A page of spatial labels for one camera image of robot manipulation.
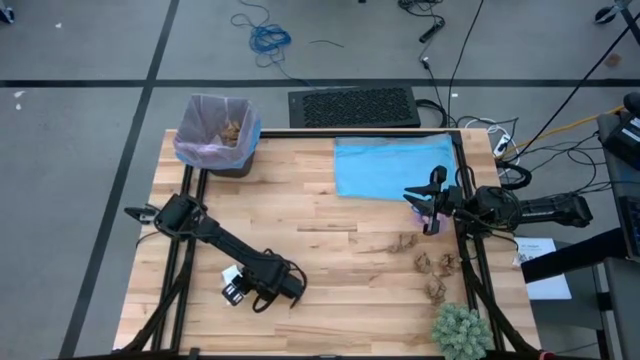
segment blue towel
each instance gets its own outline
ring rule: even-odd
[[[339,196],[404,201],[404,188],[429,184],[431,171],[438,165],[447,168],[443,188],[455,185],[456,160],[448,134],[336,139]]]

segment floor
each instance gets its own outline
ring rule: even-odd
[[[233,27],[229,18],[246,12],[259,21],[264,14],[235,1],[6,2],[17,22],[0,25],[0,358],[56,358],[61,349],[67,355],[107,353],[139,233],[122,209],[147,199],[164,129],[179,124],[192,93],[247,97],[264,127],[287,127],[287,92],[302,89],[301,83],[276,67],[255,66],[249,29]],[[254,2],[291,33],[283,65],[291,76],[318,86],[405,83],[416,98],[436,99],[417,62],[417,39],[431,20],[410,16],[393,0]],[[435,8],[447,24],[426,55],[445,102],[478,3],[444,0]],[[622,19],[592,23],[609,3],[485,1],[456,74],[452,115],[518,116],[515,139],[533,137],[624,29]],[[319,39],[344,47],[309,43]],[[631,35],[615,52],[621,63],[598,68],[596,80],[552,126],[611,109],[637,87],[640,52]],[[426,111],[421,117],[424,127],[439,122]],[[589,123],[540,145],[579,140],[595,129]],[[599,151],[593,153],[602,161]],[[523,157],[521,165],[533,167],[550,155]],[[575,189],[591,173],[591,167],[559,157],[536,170],[518,196]],[[597,179],[607,180],[604,166]],[[530,225],[519,234],[577,242],[618,225],[610,193],[587,199],[595,216],[589,227]],[[77,302],[79,294],[90,302]],[[595,341],[593,331],[538,325],[550,350]],[[596,346],[570,354],[598,356]]]

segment butcher block tabletop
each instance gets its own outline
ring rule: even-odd
[[[160,151],[149,198],[157,207],[180,192],[184,165],[173,149],[175,133],[167,130]],[[460,133],[477,185],[499,185],[485,131]],[[427,237],[407,203],[338,197],[334,144],[334,138],[263,138],[249,175],[208,175],[208,215],[256,250],[270,248],[297,263],[309,285],[294,308],[280,296],[256,314],[251,310],[255,293],[233,307],[221,295],[221,272],[237,263],[198,242],[180,353],[198,347],[212,355],[440,355],[431,340],[438,303],[425,286],[435,274],[446,287],[445,302],[466,304],[462,273],[443,276],[439,266],[443,255],[458,255],[453,224],[448,220],[440,234]],[[198,171],[193,174],[192,195]],[[141,236],[153,231],[143,226]],[[413,245],[397,249],[400,241]],[[114,349],[133,339],[158,304],[169,244],[158,234],[138,246]],[[539,347],[524,279],[512,265],[514,245],[488,238],[485,248],[496,302]],[[431,260],[431,274],[415,268],[414,259],[423,253]],[[175,304],[167,315],[164,348],[174,309]]]

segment trash can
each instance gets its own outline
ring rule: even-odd
[[[260,129],[248,99],[194,94],[173,145],[185,164],[239,178],[251,170]]]

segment green succulent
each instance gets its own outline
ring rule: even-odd
[[[438,309],[431,338],[447,360],[477,360],[493,347],[493,335],[477,310],[444,304]]]

